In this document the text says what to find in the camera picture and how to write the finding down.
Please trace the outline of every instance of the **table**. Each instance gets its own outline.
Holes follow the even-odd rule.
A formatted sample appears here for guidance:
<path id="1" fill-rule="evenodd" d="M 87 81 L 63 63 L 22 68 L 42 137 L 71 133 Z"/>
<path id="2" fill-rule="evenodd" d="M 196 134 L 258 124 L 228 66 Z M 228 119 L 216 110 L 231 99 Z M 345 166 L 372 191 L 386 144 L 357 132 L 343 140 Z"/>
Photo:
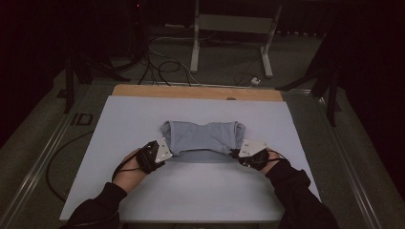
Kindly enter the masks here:
<path id="1" fill-rule="evenodd" d="M 273 71 L 268 59 L 268 49 L 270 48 L 282 8 L 283 6 L 280 4 L 272 18 L 213 15 L 200 13 L 200 0 L 196 0 L 194 44 L 191 55 L 190 71 L 196 73 L 199 67 L 200 30 L 254 32 L 268 35 L 266 44 L 260 48 L 260 54 L 262 56 L 266 77 L 271 78 L 273 76 Z"/>
<path id="2" fill-rule="evenodd" d="M 198 124 L 241 121 L 245 138 L 267 141 L 295 168 L 306 170 L 309 188 L 319 197 L 278 92 L 118 85 L 106 102 L 60 219 L 68 219 L 80 202 L 95 197 L 126 154 L 160 137 L 159 125 L 166 118 Z M 265 222 L 280 219 L 283 212 L 270 182 L 230 158 L 221 163 L 166 161 L 120 205 L 120 218 L 127 222 Z"/>

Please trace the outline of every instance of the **dark background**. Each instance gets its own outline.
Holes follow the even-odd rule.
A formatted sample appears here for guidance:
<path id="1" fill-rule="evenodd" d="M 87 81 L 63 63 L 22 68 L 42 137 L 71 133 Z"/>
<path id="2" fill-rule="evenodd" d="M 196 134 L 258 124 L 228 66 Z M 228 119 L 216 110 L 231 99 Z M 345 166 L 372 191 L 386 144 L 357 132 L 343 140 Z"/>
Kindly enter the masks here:
<path id="1" fill-rule="evenodd" d="M 64 68 L 67 39 L 75 41 L 75 49 L 106 63 L 109 55 L 125 56 L 137 51 L 137 45 L 127 50 L 128 42 L 141 42 L 134 36 L 136 31 L 128 30 L 128 25 L 139 22 L 127 10 L 134 2 L 1 1 L 0 146 L 52 88 L 53 78 Z M 140 3 L 150 25 L 193 24 L 193 1 L 150 0 L 146 6 Z M 201 11 L 244 16 L 271 16 L 274 12 L 274 2 L 255 4 L 260 7 L 243 0 L 204 0 Z M 340 86 L 346 89 L 403 197 L 404 15 L 404 6 L 395 2 L 288 1 L 277 28 L 281 35 L 306 33 L 320 37 L 331 30 L 314 62 L 319 66 L 329 59 L 338 63 Z"/>

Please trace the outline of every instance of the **metal stand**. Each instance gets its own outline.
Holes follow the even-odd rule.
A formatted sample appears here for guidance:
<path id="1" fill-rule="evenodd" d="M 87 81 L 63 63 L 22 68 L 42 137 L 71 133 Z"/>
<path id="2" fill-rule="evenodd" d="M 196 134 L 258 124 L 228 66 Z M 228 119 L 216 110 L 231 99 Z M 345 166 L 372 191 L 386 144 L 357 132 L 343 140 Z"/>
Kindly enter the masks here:
<path id="1" fill-rule="evenodd" d="M 196 0 L 194 44 L 193 53 L 191 55 L 190 71 L 192 73 L 196 73 L 199 67 L 200 30 L 253 32 L 268 35 L 266 44 L 260 48 L 260 53 L 262 55 L 266 77 L 271 78 L 273 76 L 273 71 L 271 70 L 270 61 L 268 58 L 268 49 L 270 48 L 282 8 L 283 6 L 280 4 L 272 18 L 202 14 L 200 13 L 200 0 Z"/>
<path id="2" fill-rule="evenodd" d="M 107 76 L 115 79 L 116 81 L 128 82 L 130 79 L 124 78 L 114 71 L 109 70 L 107 67 L 96 62 L 85 54 L 79 54 L 75 51 L 67 51 L 65 60 L 65 77 L 66 77 L 66 105 L 65 114 L 67 114 L 75 103 L 75 86 L 74 78 L 75 74 L 80 83 L 90 84 L 93 77 L 88 69 L 87 65 L 91 65 L 94 69 L 104 72 Z"/>
<path id="3" fill-rule="evenodd" d="M 314 78 L 318 78 L 315 85 L 310 90 L 310 93 L 314 97 L 322 97 L 324 93 L 329 88 L 329 98 L 328 98 L 328 109 L 327 117 L 330 122 L 330 125 L 335 127 L 334 122 L 334 110 L 336 106 L 336 93 L 337 93 L 337 82 L 338 82 L 339 73 L 334 64 L 330 62 L 327 67 L 317 69 L 313 73 L 307 73 L 304 77 L 299 78 L 285 86 L 277 87 L 275 90 L 278 91 L 289 91 L 307 81 L 310 81 Z"/>

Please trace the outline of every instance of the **cable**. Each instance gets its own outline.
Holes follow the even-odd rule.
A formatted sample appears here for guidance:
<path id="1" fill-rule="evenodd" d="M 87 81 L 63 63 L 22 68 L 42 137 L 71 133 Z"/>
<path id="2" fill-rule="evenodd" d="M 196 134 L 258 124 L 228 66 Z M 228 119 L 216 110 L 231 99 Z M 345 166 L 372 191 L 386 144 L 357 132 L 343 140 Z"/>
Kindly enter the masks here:
<path id="1" fill-rule="evenodd" d="M 156 85 L 159 85 L 158 80 L 156 80 L 155 75 L 153 74 L 153 69 L 150 69 L 151 71 L 151 77 L 152 77 L 152 85 L 156 83 Z"/>
<path id="2" fill-rule="evenodd" d="M 177 64 L 177 68 L 174 69 L 174 70 L 170 70 L 170 71 L 163 71 L 163 70 L 161 69 L 162 66 L 164 66 L 164 65 L 166 65 L 166 64 L 170 64 L 170 63 L 175 63 L 175 64 Z M 176 61 L 173 61 L 173 60 L 169 60 L 169 61 L 163 62 L 163 63 L 161 63 L 161 64 L 158 66 L 158 74 L 159 74 L 159 77 L 160 77 L 161 80 L 163 80 L 167 85 L 170 86 L 170 84 L 167 83 L 166 80 L 163 78 L 163 75 L 161 75 L 161 73 L 173 73 L 173 72 L 178 71 L 178 70 L 180 69 L 180 67 L 181 67 L 181 65 L 179 64 L 179 62 L 176 62 Z"/>
<path id="3" fill-rule="evenodd" d="M 120 172 L 136 171 L 136 170 L 138 170 L 138 169 L 140 169 L 140 168 L 136 168 L 136 169 L 127 169 L 127 170 L 119 170 L 118 172 L 120 173 Z"/>
<path id="4" fill-rule="evenodd" d="M 191 78 L 192 78 L 194 81 L 196 81 L 198 84 L 202 85 L 200 82 L 198 82 L 198 81 L 193 77 L 193 75 L 192 75 L 191 72 L 190 72 L 190 69 L 188 69 L 188 68 L 187 68 L 184 64 L 182 64 L 179 60 L 176 60 L 176 59 L 174 59 L 174 58 L 172 58 L 172 57 L 169 57 L 169 56 L 160 54 L 160 53 L 154 51 L 154 50 L 153 50 L 152 48 L 150 48 L 150 47 L 149 47 L 149 50 L 151 51 L 151 52 L 149 52 L 149 53 L 151 53 L 151 54 L 154 54 L 154 55 L 157 55 L 157 56 L 160 56 L 160 57 L 164 57 L 164 58 L 170 59 L 172 62 L 176 62 L 176 63 L 180 64 L 180 65 L 183 67 L 183 69 L 184 69 L 184 72 L 185 72 L 185 75 L 186 75 L 186 79 L 187 79 L 187 82 L 188 82 L 188 86 L 191 87 L 191 83 L 190 83 L 190 80 L 189 80 L 188 77 L 191 77 Z"/>
<path id="5" fill-rule="evenodd" d="M 223 44 L 225 44 L 225 40 L 224 37 L 219 35 L 220 37 L 220 42 L 212 42 L 210 41 L 210 39 L 212 37 L 214 37 L 215 35 L 219 34 L 218 32 L 215 32 L 212 36 L 207 37 L 206 39 L 204 39 L 203 41 L 206 43 L 206 45 L 204 43 L 200 43 L 201 47 L 213 47 L 213 46 L 221 46 Z"/>
<path id="6" fill-rule="evenodd" d="M 235 83 L 236 86 L 244 86 L 245 84 L 251 82 L 251 79 L 252 79 L 253 77 L 260 78 L 259 76 L 255 75 L 254 73 L 248 73 L 247 70 L 249 70 L 249 69 L 252 67 L 252 65 L 253 65 L 256 61 L 258 61 L 261 57 L 262 57 L 262 56 L 259 55 L 259 57 L 254 58 L 254 59 L 249 63 L 249 65 L 247 65 L 247 67 L 246 67 L 243 71 L 241 71 L 240 73 L 237 73 L 235 76 L 233 76 L 233 82 Z"/>
<path id="7" fill-rule="evenodd" d="M 271 161 L 277 161 L 277 160 L 288 161 L 288 159 L 287 159 L 285 156 L 283 156 L 282 154 L 278 153 L 277 151 L 269 150 L 268 152 L 275 153 L 275 154 L 277 154 L 277 155 L 280 156 L 280 157 L 279 157 L 279 158 L 268 159 L 268 160 L 264 160 L 264 161 L 253 161 L 253 162 L 251 162 L 251 163 L 253 163 L 253 164 L 260 164 L 260 163 L 263 163 L 263 162 L 271 162 Z"/>
<path id="8" fill-rule="evenodd" d="M 156 78 L 155 78 L 154 72 L 153 72 L 153 69 L 156 69 L 156 70 L 158 70 L 158 76 L 161 78 L 161 80 L 162 80 L 167 86 L 171 86 L 171 85 L 166 81 L 166 79 L 164 79 L 164 77 L 163 77 L 163 75 L 162 75 L 161 73 L 172 73 L 172 72 L 175 72 L 176 70 L 174 70 L 174 71 L 163 71 L 163 70 L 161 69 L 161 66 L 164 65 L 164 63 L 161 64 L 161 65 L 159 65 L 158 67 L 156 67 L 156 66 L 152 63 L 152 61 L 151 61 L 150 56 L 149 56 L 148 53 L 146 53 L 144 56 L 145 56 L 145 59 L 147 60 L 148 66 L 152 67 L 152 69 L 150 69 L 150 71 L 151 71 L 151 76 L 152 76 L 152 79 L 154 80 L 154 82 L 156 82 L 156 84 L 159 85 L 159 84 L 158 84 L 158 81 L 157 81 Z"/>
<path id="9" fill-rule="evenodd" d="M 149 71 L 149 68 L 150 68 L 150 66 L 148 65 L 148 66 L 146 67 L 145 72 L 143 72 L 143 75 L 142 75 L 142 77 L 140 78 L 140 80 L 139 80 L 139 82 L 138 82 L 138 85 L 140 85 L 140 83 L 142 83 L 143 79 L 145 78 L 146 74 L 147 74 L 148 71 Z"/>
<path id="10" fill-rule="evenodd" d="M 52 155 L 52 157 L 51 157 L 51 159 L 50 159 L 50 162 L 49 162 L 48 165 L 47 165 L 47 170 L 46 170 L 45 178 L 46 178 L 46 180 L 47 180 L 48 187 L 50 188 L 50 190 L 54 193 L 54 195 L 55 195 L 57 198 L 59 198 L 60 200 L 62 200 L 62 202 L 66 202 L 66 199 L 63 198 L 62 195 L 60 195 L 60 194 L 58 194 L 58 193 L 56 192 L 56 190 L 53 188 L 53 186 L 51 185 L 51 182 L 50 182 L 50 169 L 51 169 L 51 164 L 52 164 L 53 160 L 55 159 L 55 157 L 56 157 L 65 147 L 69 146 L 69 145 L 72 144 L 73 142 L 75 142 L 75 141 L 81 139 L 82 137 L 84 137 L 84 136 L 86 136 L 86 135 L 92 134 L 93 132 L 94 132 L 94 130 L 92 130 L 91 132 L 88 132 L 88 133 L 86 133 L 86 134 L 80 135 L 80 136 L 78 136 L 78 137 L 76 137 L 76 138 L 74 138 L 74 139 L 72 139 L 72 140 L 66 142 L 64 145 L 62 145 L 58 150 L 56 150 L 56 151 L 53 153 L 53 155 Z"/>

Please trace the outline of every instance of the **equipment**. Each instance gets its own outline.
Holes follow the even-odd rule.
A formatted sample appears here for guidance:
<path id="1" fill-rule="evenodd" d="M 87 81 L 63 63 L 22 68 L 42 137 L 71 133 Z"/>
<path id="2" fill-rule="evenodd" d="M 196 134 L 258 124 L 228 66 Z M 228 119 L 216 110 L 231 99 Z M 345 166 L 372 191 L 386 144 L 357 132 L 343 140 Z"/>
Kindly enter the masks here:
<path id="1" fill-rule="evenodd" d="M 122 170 L 122 167 L 124 167 L 124 165 L 135 156 L 139 168 Z M 130 156 L 128 159 L 120 163 L 114 171 L 112 180 L 114 180 L 119 172 L 124 171 L 134 171 L 141 169 L 141 171 L 143 171 L 145 174 L 150 174 L 157 170 L 159 167 L 163 166 L 164 161 L 170 157 L 172 157 L 172 154 L 170 153 L 170 150 L 167 147 L 164 139 L 151 141 L 143 146 L 140 150 L 138 150 L 134 155 Z"/>
<path id="2" fill-rule="evenodd" d="M 268 152 L 276 153 L 281 158 L 268 159 Z M 237 158 L 239 163 L 246 167 L 254 168 L 257 171 L 261 171 L 268 162 L 275 160 L 287 160 L 279 153 L 270 150 L 265 142 L 250 141 L 244 139 L 242 148 L 240 150 L 231 150 L 229 154 L 232 158 Z"/>

